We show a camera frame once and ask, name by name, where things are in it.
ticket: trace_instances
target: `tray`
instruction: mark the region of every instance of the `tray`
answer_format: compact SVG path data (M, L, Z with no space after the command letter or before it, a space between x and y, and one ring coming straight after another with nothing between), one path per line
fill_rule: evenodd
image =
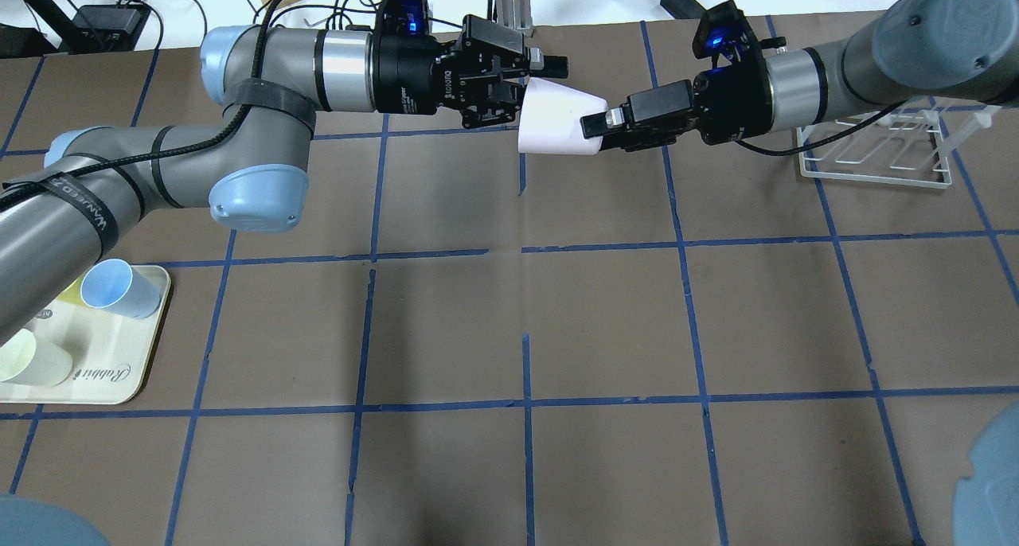
M54 299L24 327L64 347L74 358L70 375L53 387L0 383L0 402L122 403L142 388L166 313L170 274L159 266L132 266L159 289L159 308L132 320Z

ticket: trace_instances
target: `paper cup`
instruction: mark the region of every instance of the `paper cup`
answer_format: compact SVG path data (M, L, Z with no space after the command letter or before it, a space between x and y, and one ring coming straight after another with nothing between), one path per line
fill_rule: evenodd
M60 292L60 295L57 295L57 299L67 304L75 304L75 306L85 306L85 302L82 302L82 280L84 278L85 274L81 274L76 280Z
M82 302L125 318L142 320L159 308L159 289L123 260L92 266L82 280Z
M606 110L604 99L531 78L520 111L517 150L531 155L596 155L601 139L584 139L580 118Z
M0 346L0 382L52 387L70 375L70 354L21 329Z

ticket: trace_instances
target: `grid line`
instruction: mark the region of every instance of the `grid line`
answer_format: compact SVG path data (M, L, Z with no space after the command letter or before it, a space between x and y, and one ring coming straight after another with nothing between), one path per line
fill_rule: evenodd
M768 31L770 31L771 38L773 39L775 32L771 15L767 15L765 17L768 23ZM869 340L867 340L866 329L863 327L863 318L860 315L859 304L857 304L856 301L856 292L855 289L853 289L853 281L849 275L846 257L843 255L841 236L835 224L835 217L833 216L832 208L828 205L828 199L824 192L824 184L819 178L815 178L814 186L817 189L817 198L820 200L821 209L824 213L824 222L827 225L828 234L832 237L832 245L835 250L836 260L839 264L839 271L842 275L843 287L845 287L846 290L846 298L848 299L849 308L852 311L853 322L856 326L856 334L860 342L860 349L863 351L863 360L867 368L867 375L870 379L871 391L873 392L874 402L877 405L877 415L880 419L881 430L884 433L884 442L888 445L889 456L892 459L892 470L895 471L896 484L899 487L899 494L902 498L903 508L906 510L906 522L909 526L913 543L916 546L924 546L925 542L920 535L920 528L916 521L916 513L913 510L913 501L910 498L909 487L906 484L906 476L903 473L902 461L899 458L899 449L895 442L895 434L892 432L892 423L889 420L888 408L884 405L884 397L881 394L880 382L877 379L877 372L873 368L870 343Z
M935 103L933 97L927 97L927 100L933 106ZM945 118L938 115L938 125L941 126L942 133L945 139L949 137L948 126L945 124ZM998 241L998 231L995 231L990 224L990 217L987 216L986 209L983 208L983 203L980 202L980 198L976 194L976 186L973 183L972 178L969 176L969 171L966 169L966 165L962 161L962 156L959 154L959 150L952 151L952 158L955 159L956 165L959 168L959 175L962 176L963 182L966 184L966 190L969 192L970 198L973 200L973 206L976 206L976 213L980 217L980 223L983 224L983 231L981 234L985 234L990 240L990 245L995 249L995 255L998 257L998 262L1001 263L1002 271L1005 275L1005 281L1008 281L1009 290L1012 291L1012 298L1015 299L1017 306L1019 306L1019 287L1016 286L1016 278L1012 274L1012 269L1009 267L1009 262L1005 258L1005 252L1002 250L1001 242Z
M149 63L149 72L145 75L145 85L142 86L142 94L139 96L138 105L135 107L135 115L130 118L130 125L138 125L138 118L142 117L142 107L149 96L149 86L152 86L152 75L156 74L156 63L159 61L159 49L152 50L152 61Z
M534 522L534 413L531 399L531 335L521 340L524 353L524 496L527 507L527 546L535 546Z
M852 391L787 391L772 393L716 393L710 394L712 403L729 402L783 402L809 401L830 399L866 399L875 396L883 398L909 397L957 397L985 395L1019 395L1019 385L984 385L973 387L917 387L907 389L852 390ZM658 404L695 404L700 403L700 395L655 395L655 396L615 396L615 397L564 397L542 398L525 401L524 399L486 399L473 401L451 401L437 403L380 403L366 404L361 411L365 414L395 414L395 413L441 413L450 411L481 411L490 408L523 408L532 407L579 407L579 405L658 405ZM217 407L203 408L200 417L273 417L287 415L353 415L357 405L267 405L267 407ZM190 408L148 410L148 411L44 411L40 421L78 420L78 419L171 419L190 417ZM32 421L36 413L0 415L3 421Z
M766 17L769 28L772 29L773 24L771 17ZM641 31L644 38L645 49L648 56L649 68L651 70L652 86L657 86L656 75L654 71L653 58L651 53L650 41L647 35L646 24L642 21L640 23ZM158 59L158 50L155 50L153 54L153 61L149 67L149 73L146 78L145 86L143 87L142 97L139 100L139 104L136 107L135 115L131 121L131 125L136 125L138 118L140 117L143 104L145 101L146 93L148 92L151 78L153 77L154 70L156 67ZM34 150L34 151L6 151L9 147L10 141L15 132L15 127L18 124L21 114L30 100L30 96L33 93L34 86L36 85L37 78L41 73L44 59L40 59L38 66L36 67L35 74L33 75L32 81L28 87L23 99L21 100L21 105L15 114L14 121L11 124L11 128L7 133L6 139L2 148L0 148L0 158L4 155L43 155L46 150ZM976 110L979 107L951 107L950 111L967 111ZM404 259L416 259L416 257L453 257L453 256L467 256L467 255L481 255L481 253L487 253L487 250L451 250L451 252L423 252L423 253L378 253L377 249L377 233L378 233L378 220L380 213L380 199L382 189L382 176L383 176L383 166L385 158L385 144L387 137L418 137L418 135L441 135L441 133L460 133L460 132L501 132L507 128L507 126L502 126L502 128L487 128L487 129L471 129L471 131L465 131L465 129L426 129L426 131L404 131L404 132L388 132L388 115L383 117L383 129L382 132L365 132L365 133L337 133L337 135L320 135L316 137L314 141L338 141L346 139L380 139L381 140L381 154L379 161L379 172L376 187L376 201L375 201L375 211L373 217L373 233L372 233L372 253L370 255L361 256L348 256L348 257L283 257L282 259L252 259L252 260L232 260L232 249L233 241L235 238L235 231L231 231L229 243L227 245L227 253L224 260L197 260L197 262L170 262L170 263L157 263L160 266L171 267L171 268L197 268L197 267L222 267L223 274L220 282L220 288L216 299L216 307L213 314L213 321L210 326L209 338L207 340L207 350L205 358L203 360L203 365L200 373L199 384L196 390L195 404L192 410L154 410L154 411L123 411L123 412L45 412L44 405L40 404L36 406L35 412L23 415L16 414L4 414L0 415L0 421L3 420L31 420L32 424L30 426L29 435L25 438L25 443L22 448L21 456L18 462L17 470L15 470L15 475L11 483L11 493L16 492L16 488L23 471L25 461L28 459L29 451L32 446L33 438L36 433L36 429L40 421L44 420L66 420L66 419L135 419L135 418L179 418L179 417L191 417L191 422L189 425L189 434L185 438L184 453L181 458L181 467L178 473L177 487L175 490L173 505L171 506L171 520L167 529L167 545L172 543L173 531L175 527L176 514L179 507L180 494L182 492L182 485L184 482L184 476L186 473L187 460L190 457L191 446L194 438L194 430L199 417L244 417L244 416L265 416L265 415L301 415L301 414L345 414L351 413L356 415L356 427L355 427L355 437L360 439L360 425L358 420L363 417L364 413L425 413L425 412L443 412L443 411L458 411L458 410L474 410L474 408L497 408L506 407L506 405L521 405L525 410L525 453L530 454L527 459L529 463L526 468L528 477L528 544L534 543L534 513L533 513L533 440L531 432L531 413L535 405L620 405L620 404L693 404L699 403L704 408L704 422L705 422L705 435L708 448L708 458L709 465L712 470L712 491L715 494L716 503L716 515L719 517L719 531L722 533L722 543L728 544L728 536L725 533L725 520L723 513L720 510L721 500L720 500L720 487L717 486L717 466L714 462L714 448L710 430L710 418L707 413L708 404L710 402L757 402L757 401L786 401L786 400L816 400L816 399L845 399L845 398L875 398L878 401L879 413L881 414L882 427L886 427L886 436L889 439L889 444L891 446L891 451L893 453L893 461L895 462L897 469L897 478L901 475L901 466L898 465L898 454L894 448L894 439L892 439L891 426L888 423L887 412L883 410L883 398L886 397L916 397L916 396L959 396L959 395L988 395L988 394L1019 394L1019 386L983 386L983 387L946 387L946 388L917 388L917 389L892 389L882 390L876 380L876 373L870 370L869 362L869 349L865 352L865 358L868 360L868 371L873 376L872 385L873 388L869 391L825 391L825 392L803 392L803 393L748 393L748 394L716 394L711 395L707 392L706 380L703 376L702 362L700 361L699 352L699 342L696 336L692 336L692 340L695 340L695 364L698 365L698 390L700 391L697 395L675 395L675 396L657 396L657 397L603 397L603 398L561 398L561 399L532 399L530 394L530 345L529 336L524 336L524 378L525 378L525 390L523 399L505 399L505 400L489 400L489 401L462 401L462 402L446 402L446 403L424 403L424 404L378 404L378 405L365 405L364 404L364 373L367 368L367 334L370 328L370 317L371 317L371 298L373 295L374 282L375 282L375 270L371 270L369 276L369 299L366 304L366 336L363 337L363 353L362 353L362 368L359 375L359 395L358 403L356 405L294 405L293 407L265 407L265 408L201 408L201 397L205 385L205 380L207 377L208 365L209 365L209 354L212 350L212 345L214 343L216 327L218 324L219 311L222 306L223 295L225 293L226 281L228 277L229 267L232 264L273 264L273 263L311 263L311 262L340 262L341 260L371 260L373 263L376 260L404 260ZM668 152L662 150L665 173L666 173L666 183L668 184L671 206L674 213L674 227L677 230L677 241L676 242L644 242L644 243L626 243L626 244L596 244L596 245L542 245L541 248L524 248L522 253L557 253L557 252L597 252L597 250L648 250L648 249L671 249L675 248L679 251L681 257L681 271L683 273L684 282L684 292L687 298L688 306L688 317L690 318L690 325L692 332L696 331L696 318L693 312L693 301L690 291L689 273L685 268L686 264L686 248L694 248L695 245L756 245L756 244L785 244L785 243L804 243L804 242L832 242L836 245L837 257L840 259L840 267L844 271L844 280L847 284L847 292L851 304L854 304L854 317L858 318L859 314L855 307L855 295L852 294L851 281L849 281L848 270L845 269L844 259L841 255L840 240L842 241L875 241L875 240L895 240L895 238L954 238L954 237L989 237L996 252L998 253L999 260L1001 260L1002 267L1005 271L1006 277L1008 278L1009 284L1012 288L1013 294L1016 296L1016 302L1019 303L1019 289L1016 288L1016 282L1012 277L1012 273L1009 269L1008 263L1002 253L1001 245L999 245L997 236L998 234L1019 234L1019 229L1016 230L994 230L989 219L986 217L982 205L979 202L975 187L973 186L968 173L965 171L965 166L963 165L962 159L958 152L954 152L954 158L960 168L961 175L967 184L967 189L970 192L974 204L978 208L981 220L984 224L985 230L983 231L946 231L945 233L931 233L924 234L857 234L857 236L840 236L840 234L835 231L834 220L830 217L830 210L826 207L826 198L823 194L823 187L819 180L815 180L816 187L818 189L818 197L822 199L822 204L825 204L825 216L826 220L829 222L830 236L817 236L808 238L730 238L730 240L725 240L720 238L719 240L696 240L696 241L684 241L682 238L682 228L679 223L679 216L676 209L676 194L675 186L672 180L671 173L671 161L668 157ZM526 187L526 160L524 155L521 155L521 194L523 194ZM858 331L862 334L862 322L859 322ZM353 447L352 441L352 471L351 471L351 492L347 497L347 528L345 532L345 541L348 543L350 540L350 525L353 524L353 504L354 504L354 481L356 474L357 458L355 454L355 449ZM905 481L900 479L900 488L905 490ZM908 503L908 495L904 495L904 501ZM908 509L909 515L911 513L911 506ZM919 538L918 529L914 530L914 539Z
M368 270L368 293L365 299L365 321L361 332L361 363L358 366L358 394L354 403L354 429L351 435L351 467L346 478L346 518L343 524L343 544L350 546L354 531L354 487L358 481L361 455L361 427L365 417L365 387L368 383L368 350L372 336L372 313L375 306L375 269Z
M17 459L17 468L14 469L14 476L10 481L9 494L17 494L17 487L21 484L21 475L24 473L24 465L29 461L29 451L32 449L32 441L36 439L36 429L39 428L39 420L43 413L43 405L37 404L36 411L32 414L32 424L29 426L29 434L24 437L24 445L21 447L21 455Z
M226 241L226 255L223 259L223 271L219 278L219 289L216 292L216 303L212 311L212 321L209 324L209 336L205 344L205 354L202 358L202 368L199 372L198 386L195 389L195 400L192 403L191 419L187 422L187 435L184 437L183 451L180 455L180 468L177 470L177 482L173 491L173 501L170 504L170 517L166 525L166 540L164 546L173 544L173 535L176 532L177 514L180 511L180 499L183 495L184 480L187 477L187 466L191 459L192 446L195 443L195 430L198 427L198 420L201 417L202 397L205 393L205 382L209 376L209 362L213 346L216 342L216 332L219 329L219 315L223 308L223 296L226 295L226 284L230 277L230 264L233 259L233 244L236 242L237 231L230 230L229 239Z
M385 180L385 151L389 140L389 115L382 115L382 133L379 140L379 166L375 176L375 204L372 208L371 262L379 257L379 219L382 216L382 182Z
M654 54L651 52L651 39L647 34L647 23L640 21L641 36L644 39L644 52L647 53L648 71L651 73L651 86L658 87L658 75L654 67ZM714 430L711 426L711 398L707 390L707 379L704 376L704 361L701 358L700 334L697 329L697 312L694 308L694 296L690 288L690 266L687 262L686 243L683 237L683 224L680 223L680 213L676 204L676 186L673 182L673 164L668 148L661 148L661 159L664 166L665 184L668 189L668 206L673 215L673 229L676 231L677 250L680 260L680 274L683 280L683 295L687 308L687 320L690 326L690 342L694 353L694 367L697 371L697 390L701 405L701 420L704 427L704 444L707 452L708 471L711 478L711 494L714 498L714 514L718 525L718 540L721 546L729 546L729 530L726 526L726 508L721 498L721 482L718 475L718 460L714 447Z
M24 108L29 106L29 100L32 99L32 92L36 89L36 81L39 80L39 73L43 71L46 56L39 57L39 64L36 64L36 72L32 74L32 80L29 81L28 89L24 90L24 97L21 97L21 104L18 104L17 111L14 113L14 119L10 122L10 129L7 131L7 137L5 137L3 145L0 146L0 158L7 155L7 148L10 148L10 141L14 138L14 131L17 129L18 122L21 122L21 115L24 114Z

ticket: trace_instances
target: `white wire rack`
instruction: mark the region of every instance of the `white wire rack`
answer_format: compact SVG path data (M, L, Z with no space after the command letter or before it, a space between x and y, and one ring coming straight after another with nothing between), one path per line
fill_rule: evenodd
M800 173L808 178L945 189L952 184L949 165L952 152L973 132L989 128L994 114L1001 110L1001 107L972 110L956 131L947 133L941 115L953 104L953 100L928 100L926 97L910 101L846 139L816 151L802 152L799 155ZM797 129L797 146L826 139L873 114Z

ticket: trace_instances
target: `light blue joint cover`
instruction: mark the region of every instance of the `light blue joint cover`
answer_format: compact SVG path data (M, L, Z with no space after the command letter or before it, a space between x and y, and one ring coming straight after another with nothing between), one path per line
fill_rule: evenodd
M1016 0L902 0L878 21L872 52L901 85L947 89L1001 60L1017 34Z
M0 544L110 546L84 517L59 506L0 494Z
M237 231L277 234L297 226L308 194L308 173L286 164L239 169L209 192L212 219Z
M226 60L229 60L233 45L252 28L255 24L215 28L202 42L202 85L220 107L226 106Z
M55 161L58 161L58 159L63 158L63 155L67 153L67 148L70 147L70 144L73 143L73 141L77 140L77 137L83 135L83 133L85 132L89 132L91 129L99 129L99 128L110 128L110 126L93 125L90 126L90 128L68 129L68 131L63 132L61 133L61 135L56 137L56 139L54 139L52 143L50 143L50 150L48 150L46 152L46 155L44 155L43 157L43 168L49 168L49 166L53 165Z
M955 546L1019 546L1019 403L983 430L969 461L973 477L956 485Z

